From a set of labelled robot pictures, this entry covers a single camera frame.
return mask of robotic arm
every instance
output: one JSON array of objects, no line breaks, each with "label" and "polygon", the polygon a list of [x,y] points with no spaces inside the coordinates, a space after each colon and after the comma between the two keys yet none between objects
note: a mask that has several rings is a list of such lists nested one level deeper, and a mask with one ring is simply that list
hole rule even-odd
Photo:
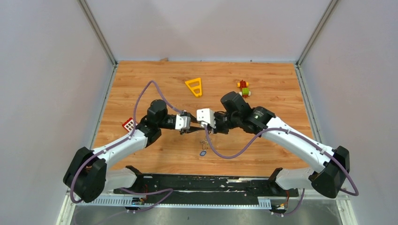
[{"label": "robotic arm", "polygon": [[[247,133],[276,142],[310,165],[310,168],[297,170],[275,169],[269,181],[274,184],[273,188],[276,191],[291,188],[313,188],[326,197],[335,198],[337,196],[346,176],[326,155],[331,155],[349,172],[347,149],[341,146],[333,149],[311,140],[288,126],[271,111],[261,106],[251,108],[235,92],[223,96],[221,103],[226,112],[199,109],[197,118],[195,118],[186,111],[170,115],[166,103],[163,100],[155,100],[148,108],[147,115],[136,125],[133,132],[92,151],[86,147],[79,149],[63,182],[68,187],[74,186],[71,191],[88,203],[95,200],[104,191],[129,188],[134,184],[137,177],[132,170],[124,168],[109,171],[109,168],[128,155],[154,143],[160,137],[161,129],[175,129],[180,134],[200,130],[228,134],[230,129],[238,127]],[[191,123],[198,123],[200,127],[191,127]],[[317,150],[314,145],[318,146],[321,151]],[[81,172],[78,172],[84,163],[87,165]]]}]

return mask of yellow triangle toy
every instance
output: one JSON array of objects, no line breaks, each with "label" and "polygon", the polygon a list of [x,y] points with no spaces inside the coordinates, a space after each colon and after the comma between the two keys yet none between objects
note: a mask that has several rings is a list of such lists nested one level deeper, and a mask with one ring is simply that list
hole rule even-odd
[{"label": "yellow triangle toy", "polygon": [[[194,84],[194,83],[199,83],[199,85],[191,86],[191,84]],[[185,84],[187,85],[189,90],[192,91],[194,96],[196,96],[196,97],[202,96],[202,80],[201,80],[200,77],[196,78],[196,79],[192,79],[192,80],[186,81]]]}]

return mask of red and green toy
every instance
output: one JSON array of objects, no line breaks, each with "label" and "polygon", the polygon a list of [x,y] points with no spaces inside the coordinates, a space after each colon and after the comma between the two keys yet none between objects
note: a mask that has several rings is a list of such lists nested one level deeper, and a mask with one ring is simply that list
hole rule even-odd
[{"label": "red and green toy", "polygon": [[251,96],[252,92],[249,91],[249,82],[246,82],[244,80],[241,80],[239,83],[237,83],[237,87],[240,88],[240,92],[239,95],[241,95],[242,97],[249,97]]}]

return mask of wooden tabletop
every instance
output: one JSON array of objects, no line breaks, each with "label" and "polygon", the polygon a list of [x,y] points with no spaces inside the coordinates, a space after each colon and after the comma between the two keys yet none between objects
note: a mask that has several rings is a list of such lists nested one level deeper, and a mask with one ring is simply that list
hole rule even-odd
[{"label": "wooden tabletop", "polygon": [[[200,77],[202,97],[195,97],[184,81]],[[225,62],[146,62],[122,61],[107,101],[94,146],[105,145],[127,133],[122,124],[130,117],[138,95],[150,80],[155,80],[166,99],[176,108],[196,116],[196,110],[224,110],[223,95],[239,92],[237,82],[249,82],[252,95],[246,99],[251,107],[263,106],[283,121],[312,137],[293,64],[286,63],[225,63]],[[137,109],[139,121],[150,103],[160,99],[151,84]],[[210,135],[221,154],[234,155],[253,137],[236,128],[228,135]],[[113,169],[132,165],[143,173],[179,173],[202,175],[269,176],[275,168],[307,167],[289,151],[265,139],[257,139],[235,159],[216,156],[205,141],[204,131],[179,135],[176,130],[162,130],[162,136],[151,146],[116,164]],[[201,157],[202,149],[207,154]]]}]

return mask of gray wall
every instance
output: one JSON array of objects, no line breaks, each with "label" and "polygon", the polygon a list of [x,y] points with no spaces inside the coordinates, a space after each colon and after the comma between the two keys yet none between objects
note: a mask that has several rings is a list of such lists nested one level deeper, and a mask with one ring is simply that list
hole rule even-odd
[{"label": "gray wall", "polygon": [[303,65],[326,144],[350,150],[361,225],[398,220],[397,9],[340,1]]},{"label": "gray wall", "polygon": [[112,67],[75,0],[3,0],[0,21],[0,224],[54,224]]},{"label": "gray wall", "polygon": [[87,0],[118,60],[297,60],[329,0]]}]

